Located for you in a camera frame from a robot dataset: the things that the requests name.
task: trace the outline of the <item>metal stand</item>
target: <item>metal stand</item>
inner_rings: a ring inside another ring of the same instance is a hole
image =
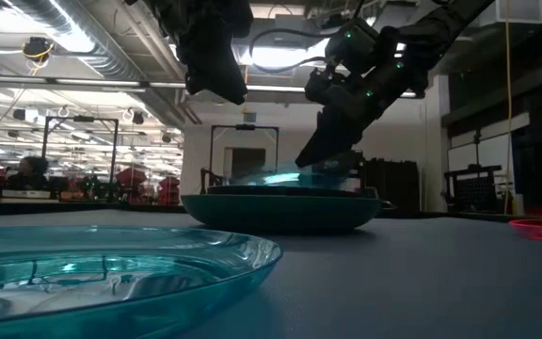
[[[110,167],[110,182],[108,185],[108,203],[112,202],[112,197],[114,193],[113,183],[114,183],[114,167],[116,166],[117,162],[117,142],[119,138],[119,120],[118,119],[104,119],[104,118],[93,118],[93,117],[85,117],[85,116],[77,116],[77,117],[68,117],[68,118],[62,118],[62,117],[45,117],[45,131],[43,134],[43,149],[41,151],[41,157],[45,158],[45,155],[47,153],[47,138],[49,137],[50,130],[49,130],[49,121],[57,120],[62,123],[63,121],[72,120],[74,122],[95,122],[95,121],[112,121],[114,123],[114,140],[112,143],[112,165]]]
[[[233,128],[236,131],[255,131],[258,129],[267,129],[273,130],[276,133],[275,139],[275,172],[278,171],[278,159],[279,159],[279,127],[269,127],[269,126],[255,126],[248,124],[237,124],[237,125],[213,125],[211,126],[211,151],[210,151],[210,160],[208,163],[208,170],[213,170],[213,149],[215,146],[215,129],[217,128]]]

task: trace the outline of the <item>teal dish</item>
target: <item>teal dish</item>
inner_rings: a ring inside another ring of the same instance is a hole
[[[352,231],[379,212],[382,201],[363,197],[296,195],[184,195],[196,220],[225,231],[322,233]]]
[[[281,255],[198,229],[0,228],[0,338],[169,338],[255,290]]]

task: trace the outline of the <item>person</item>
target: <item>person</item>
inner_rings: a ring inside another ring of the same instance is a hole
[[[6,188],[12,190],[47,190],[45,178],[48,163],[39,156],[27,156],[20,162],[18,173],[10,176]]]

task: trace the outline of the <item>table surface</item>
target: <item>table surface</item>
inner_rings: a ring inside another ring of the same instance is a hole
[[[4,226],[189,227],[181,214],[0,217]],[[285,254],[253,295],[180,336],[542,338],[542,242],[504,223],[376,219],[342,236],[272,236]]]

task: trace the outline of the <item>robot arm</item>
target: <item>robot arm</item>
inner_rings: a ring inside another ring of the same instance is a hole
[[[132,5],[139,0],[126,0]],[[190,94],[208,89],[239,105],[247,93],[231,40],[244,38],[254,20],[247,0],[143,0],[187,66]]]
[[[387,26],[379,34],[360,18],[343,26],[327,45],[326,69],[314,70],[305,88],[307,98],[324,108],[296,164],[305,167],[350,150],[406,90],[423,97],[428,72],[493,2],[454,0],[415,24]],[[398,43],[406,46],[400,57],[395,55]],[[341,63],[348,76],[335,72]]]

